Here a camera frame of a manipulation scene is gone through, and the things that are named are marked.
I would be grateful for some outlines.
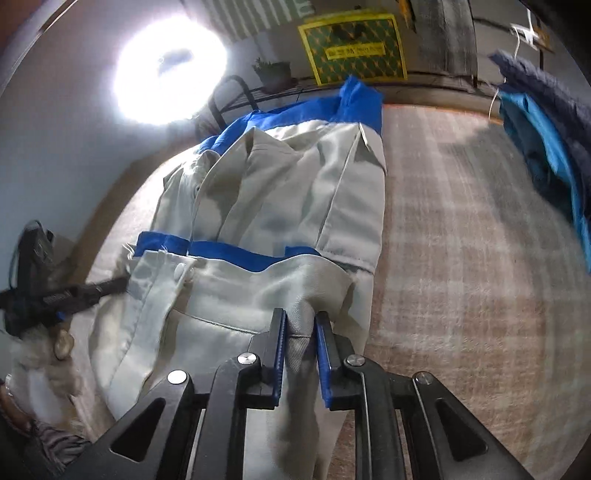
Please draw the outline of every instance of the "blue gripper pad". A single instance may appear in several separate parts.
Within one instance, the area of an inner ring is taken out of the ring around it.
[[[322,392],[324,406],[330,408],[332,405],[332,390],[330,389],[330,364],[328,352],[326,350],[326,339],[324,338],[322,328],[318,327],[318,323],[314,323],[314,330],[316,331],[316,354],[318,357],[320,391]]]
[[[279,328],[279,341],[275,352],[275,365],[273,367],[275,381],[273,383],[273,400],[275,406],[279,405],[281,397],[281,384],[283,382],[283,363],[285,360],[285,346],[287,344],[287,314],[283,311],[281,315],[281,326]]]

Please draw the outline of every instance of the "bed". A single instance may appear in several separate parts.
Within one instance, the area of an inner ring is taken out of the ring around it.
[[[365,354],[388,371],[433,372],[536,479],[558,479],[591,432],[591,277],[575,234],[500,125],[419,106],[385,106],[383,124],[386,207]],[[121,245],[150,226],[163,177],[193,150],[135,192],[88,281],[111,276]],[[113,418],[88,360],[93,315],[78,314],[71,333],[84,383],[75,405],[96,439]],[[353,449],[349,419],[329,478],[353,478]]]

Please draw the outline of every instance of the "clothes hanger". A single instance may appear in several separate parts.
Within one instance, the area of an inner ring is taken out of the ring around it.
[[[534,31],[534,27],[531,23],[531,11],[527,9],[527,20],[530,24],[529,28],[524,27],[523,25],[517,25],[512,23],[511,28],[513,29],[513,34],[517,37],[517,45],[515,46],[515,51],[513,52],[513,59],[517,58],[517,53],[519,52],[519,47],[521,47],[521,36],[523,35],[523,41],[528,44],[534,50],[538,50],[538,47],[535,46],[534,40],[539,40],[540,35]],[[491,107],[488,109],[488,119],[491,119],[492,113],[492,106],[495,103],[496,97],[499,95],[499,87],[496,89],[495,95],[492,98]]]

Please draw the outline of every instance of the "bright light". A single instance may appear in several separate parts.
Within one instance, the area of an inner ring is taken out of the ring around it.
[[[216,34],[187,17],[160,21],[124,48],[115,95],[125,116],[162,125],[191,118],[226,69],[226,49]]]

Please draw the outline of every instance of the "black power tool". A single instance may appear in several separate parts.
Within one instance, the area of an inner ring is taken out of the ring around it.
[[[12,257],[8,290],[0,292],[0,310],[9,335],[21,337],[36,325],[52,327],[66,316],[96,305],[101,297],[126,290],[129,277],[113,278],[97,284],[51,288],[54,271],[53,233],[34,221],[23,230]],[[18,255],[17,285],[12,285]]]

